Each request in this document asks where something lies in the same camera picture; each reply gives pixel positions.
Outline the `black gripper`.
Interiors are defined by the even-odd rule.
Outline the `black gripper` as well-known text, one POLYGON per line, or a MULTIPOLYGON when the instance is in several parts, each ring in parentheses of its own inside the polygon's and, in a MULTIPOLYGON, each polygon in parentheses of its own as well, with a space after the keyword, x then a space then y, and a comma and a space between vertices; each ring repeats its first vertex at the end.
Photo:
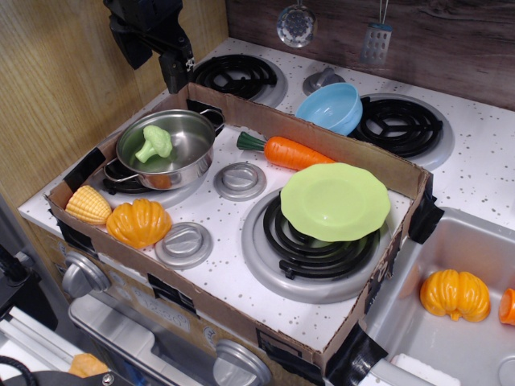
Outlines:
POLYGON ((179 24, 181 1, 117 0, 103 4, 110 11, 113 38, 132 69, 139 69, 155 51, 163 53, 159 65, 170 94, 177 94, 193 81, 196 62, 190 40, 179 24))

